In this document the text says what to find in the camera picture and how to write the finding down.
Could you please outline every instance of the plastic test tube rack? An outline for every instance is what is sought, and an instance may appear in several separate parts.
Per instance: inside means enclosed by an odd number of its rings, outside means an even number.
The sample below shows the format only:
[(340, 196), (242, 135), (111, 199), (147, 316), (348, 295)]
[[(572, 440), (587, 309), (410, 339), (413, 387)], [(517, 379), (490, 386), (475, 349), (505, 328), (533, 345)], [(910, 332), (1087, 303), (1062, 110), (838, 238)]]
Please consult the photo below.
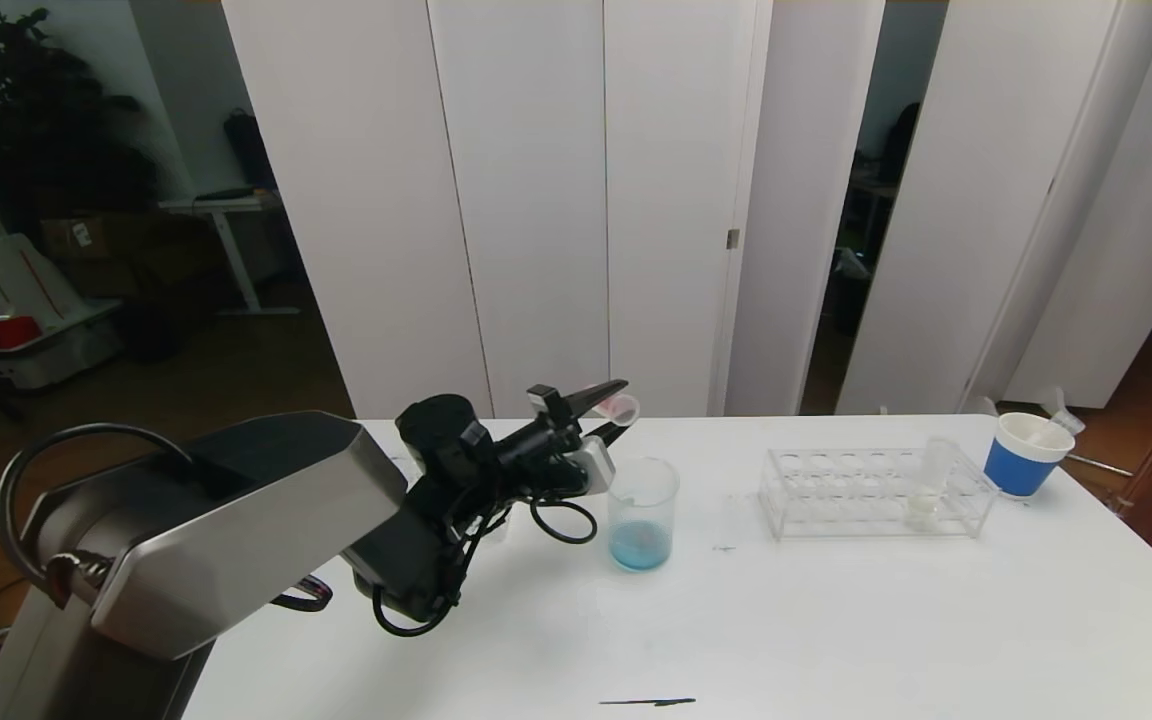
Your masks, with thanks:
[(758, 492), (787, 537), (977, 537), (998, 488), (957, 445), (768, 450)]

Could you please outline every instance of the robotic arm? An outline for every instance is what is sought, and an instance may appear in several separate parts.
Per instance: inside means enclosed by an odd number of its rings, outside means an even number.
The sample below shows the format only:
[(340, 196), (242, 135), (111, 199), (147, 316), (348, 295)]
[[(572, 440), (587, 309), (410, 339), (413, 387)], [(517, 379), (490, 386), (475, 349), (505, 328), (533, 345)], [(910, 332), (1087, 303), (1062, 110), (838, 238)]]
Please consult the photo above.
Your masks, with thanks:
[[(309, 573), (338, 553), (385, 630), (429, 632), (516, 502), (561, 541), (593, 539), (593, 516), (570, 498), (607, 487), (607, 445), (626, 429), (581, 435), (579, 417), (626, 385), (566, 397), (535, 386), (536, 418), (500, 441), (464, 397), (417, 402), (397, 418), (424, 471), (410, 488), (361, 424), (327, 414), (244, 420), (187, 447), (96, 424), (24, 448), (0, 483), (0, 541), (35, 588), (0, 653), (0, 717), (179, 717), (215, 637), (266, 602), (323, 609), (332, 589)], [(18, 532), (29, 460), (100, 433), (160, 450), (44, 493)], [(550, 528), (547, 506), (579, 511), (589, 533)], [(387, 607), (422, 624), (393, 624)]]

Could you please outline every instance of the white desk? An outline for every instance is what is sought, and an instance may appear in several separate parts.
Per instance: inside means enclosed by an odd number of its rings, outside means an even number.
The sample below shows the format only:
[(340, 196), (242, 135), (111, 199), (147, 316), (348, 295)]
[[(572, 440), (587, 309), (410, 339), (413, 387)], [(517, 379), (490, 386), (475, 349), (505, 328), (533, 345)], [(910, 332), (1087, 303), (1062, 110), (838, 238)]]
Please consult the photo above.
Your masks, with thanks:
[[(367, 427), (401, 450), (392, 424)], [(642, 420), (613, 455), (668, 457), (682, 473), (662, 569), (622, 573), (598, 539), (563, 546), (515, 511), (506, 541), (479, 547), (461, 606), (401, 639), (333, 560), (321, 570), (332, 605), (266, 607), (223, 635), (185, 717), (1152, 717), (1152, 551), (1069, 475), (1028, 505), (1000, 498), (975, 541), (774, 544), (741, 498), (767, 447), (942, 434), (984, 461), (992, 429), (982, 415)], [(602, 498), (586, 502), (601, 516)], [(673, 697), (696, 703), (598, 705)]]
[(225, 249), (225, 259), (229, 260), (229, 272), (238, 291), (243, 293), (244, 310), (229, 311), (228, 314), (296, 314), (295, 306), (262, 306), (260, 297), (256, 295), (256, 286), (247, 273), (243, 253), (238, 251), (238, 242), (234, 240), (234, 230), (229, 227), (229, 213), (264, 213), (283, 206), (283, 200), (274, 192), (259, 192), (247, 197), (233, 197), (228, 200), (164, 200), (159, 209), (179, 215), (206, 215), (215, 226), (215, 234)]

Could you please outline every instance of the glass beaker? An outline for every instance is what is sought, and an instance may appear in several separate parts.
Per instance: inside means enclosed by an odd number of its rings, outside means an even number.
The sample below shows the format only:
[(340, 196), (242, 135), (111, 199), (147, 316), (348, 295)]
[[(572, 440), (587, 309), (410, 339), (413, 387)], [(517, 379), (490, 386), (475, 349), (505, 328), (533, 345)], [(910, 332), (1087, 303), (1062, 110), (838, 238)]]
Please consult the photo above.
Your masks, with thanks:
[(679, 471), (658, 457), (616, 462), (607, 491), (608, 548), (621, 568), (653, 570), (669, 559)]

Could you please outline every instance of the white door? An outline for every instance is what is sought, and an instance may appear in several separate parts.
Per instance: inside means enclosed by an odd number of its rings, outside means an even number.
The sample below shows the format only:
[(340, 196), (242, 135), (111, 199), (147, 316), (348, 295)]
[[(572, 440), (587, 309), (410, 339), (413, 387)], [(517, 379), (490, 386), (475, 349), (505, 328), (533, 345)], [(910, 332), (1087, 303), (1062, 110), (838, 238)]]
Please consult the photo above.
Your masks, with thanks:
[(793, 415), (838, 236), (882, 0), (774, 3), (728, 415)]
[(602, 0), (429, 0), (498, 418), (607, 381)]
[(425, 3), (223, 8), (353, 410), (456, 392), (490, 416)]
[(1104, 407), (1152, 328), (1152, 63), (1009, 400)]
[(647, 415), (722, 412), (771, 6), (602, 8), (611, 370)]
[(305, 5), (225, 8), (359, 415), (721, 411), (770, 0)]
[(839, 414), (952, 414), (1011, 282), (1116, 5), (950, 3)]

